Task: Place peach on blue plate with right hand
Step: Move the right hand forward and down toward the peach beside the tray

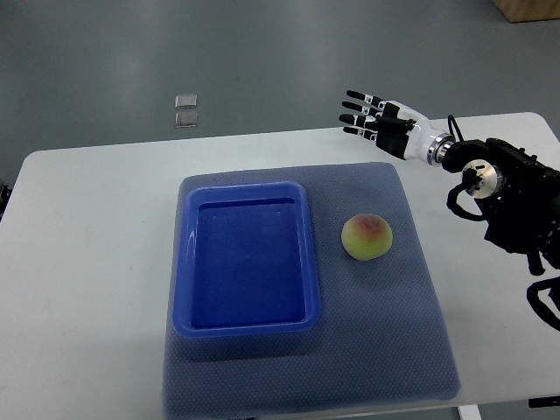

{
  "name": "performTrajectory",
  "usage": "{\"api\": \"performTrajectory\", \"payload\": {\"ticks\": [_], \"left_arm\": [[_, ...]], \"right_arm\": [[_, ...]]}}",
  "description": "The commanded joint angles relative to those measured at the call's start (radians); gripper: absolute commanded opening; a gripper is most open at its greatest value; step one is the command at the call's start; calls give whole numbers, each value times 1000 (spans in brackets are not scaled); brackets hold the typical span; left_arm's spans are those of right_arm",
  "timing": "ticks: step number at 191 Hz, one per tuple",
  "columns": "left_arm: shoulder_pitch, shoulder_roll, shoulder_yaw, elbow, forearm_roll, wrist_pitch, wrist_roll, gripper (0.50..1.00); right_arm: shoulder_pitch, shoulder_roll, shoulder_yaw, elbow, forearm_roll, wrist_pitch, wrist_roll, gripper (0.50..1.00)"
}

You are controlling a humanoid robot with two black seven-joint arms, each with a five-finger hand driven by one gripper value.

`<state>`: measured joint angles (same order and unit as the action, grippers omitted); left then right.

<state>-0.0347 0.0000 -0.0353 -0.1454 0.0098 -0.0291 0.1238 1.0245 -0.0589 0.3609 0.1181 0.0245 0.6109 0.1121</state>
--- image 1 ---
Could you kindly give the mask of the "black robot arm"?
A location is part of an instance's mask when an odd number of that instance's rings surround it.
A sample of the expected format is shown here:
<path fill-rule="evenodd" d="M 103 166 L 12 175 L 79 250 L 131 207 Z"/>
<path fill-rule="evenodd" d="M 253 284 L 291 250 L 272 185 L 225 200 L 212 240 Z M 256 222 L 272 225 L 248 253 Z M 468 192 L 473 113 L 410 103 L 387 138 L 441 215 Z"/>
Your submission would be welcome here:
<path fill-rule="evenodd" d="M 486 222 L 486 241 L 526 256 L 533 276 L 545 273 L 543 262 L 559 269 L 558 170 L 497 138 L 445 139 L 429 148 L 428 162 L 461 174 L 446 205 L 462 219 Z"/>

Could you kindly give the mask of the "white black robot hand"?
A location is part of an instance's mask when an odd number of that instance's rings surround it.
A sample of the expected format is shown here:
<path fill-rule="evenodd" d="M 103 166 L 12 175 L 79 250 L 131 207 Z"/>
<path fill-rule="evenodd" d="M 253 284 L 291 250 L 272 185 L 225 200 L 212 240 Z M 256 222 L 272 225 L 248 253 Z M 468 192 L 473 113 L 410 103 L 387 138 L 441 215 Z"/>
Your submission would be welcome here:
<path fill-rule="evenodd" d="M 343 131 L 373 142 L 377 148 L 401 160 L 418 159 L 436 165 L 436 152 L 451 136 L 434 128 L 421 113 L 400 102 L 348 90 L 351 112 L 339 116 Z"/>

